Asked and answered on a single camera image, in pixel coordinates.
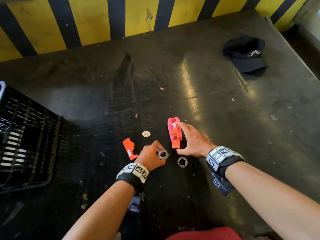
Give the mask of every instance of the wall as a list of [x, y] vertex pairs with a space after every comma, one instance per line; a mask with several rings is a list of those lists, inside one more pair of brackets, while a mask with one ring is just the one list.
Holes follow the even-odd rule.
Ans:
[[0, 4], [0, 61], [255, 8], [284, 31], [306, 0], [29, 0]]
[[320, 0], [308, 0], [294, 21], [299, 31], [320, 51]]

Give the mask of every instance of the baseball cap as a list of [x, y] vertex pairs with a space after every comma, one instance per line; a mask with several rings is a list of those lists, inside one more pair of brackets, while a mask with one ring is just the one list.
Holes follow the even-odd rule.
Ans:
[[262, 58], [265, 41], [251, 36], [230, 39], [223, 47], [223, 55], [230, 58], [234, 66], [242, 73], [268, 67]]

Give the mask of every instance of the scratched metal surface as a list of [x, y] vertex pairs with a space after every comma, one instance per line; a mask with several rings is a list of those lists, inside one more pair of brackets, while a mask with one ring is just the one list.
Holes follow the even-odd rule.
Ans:
[[[259, 79], [244, 80], [222, 56], [223, 44], [242, 34], [266, 41], [269, 68]], [[0, 69], [7, 84], [65, 119], [52, 181], [0, 195], [1, 239], [61, 239], [81, 206], [92, 205], [130, 162], [124, 139], [134, 141], [135, 153], [154, 140], [169, 148], [169, 117], [320, 202], [319, 81], [253, 11], [4, 62]], [[241, 236], [270, 231], [237, 191], [219, 194], [204, 159], [190, 158], [185, 169], [176, 159], [172, 152], [150, 173], [138, 222], [126, 216], [123, 239], [217, 226]]]

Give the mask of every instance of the orange plastic piece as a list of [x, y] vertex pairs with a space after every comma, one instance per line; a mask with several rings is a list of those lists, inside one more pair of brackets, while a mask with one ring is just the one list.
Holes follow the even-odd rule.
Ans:
[[174, 126], [172, 125], [176, 121], [180, 121], [178, 117], [168, 119], [168, 130], [172, 148], [174, 149], [180, 148], [180, 141], [182, 141], [181, 127], [176, 124], [174, 128]]
[[122, 143], [125, 147], [125, 150], [128, 153], [130, 160], [134, 160], [135, 158], [138, 157], [138, 155], [133, 155], [134, 154], [134, 143], [132, 141], [130, 141], [130, 138], [126, 138]]

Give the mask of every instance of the black plastic crate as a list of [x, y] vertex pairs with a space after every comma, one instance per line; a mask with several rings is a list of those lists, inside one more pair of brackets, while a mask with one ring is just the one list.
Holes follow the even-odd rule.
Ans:
[[0, 81], [0, 194], [52, 178], [61, 116]]

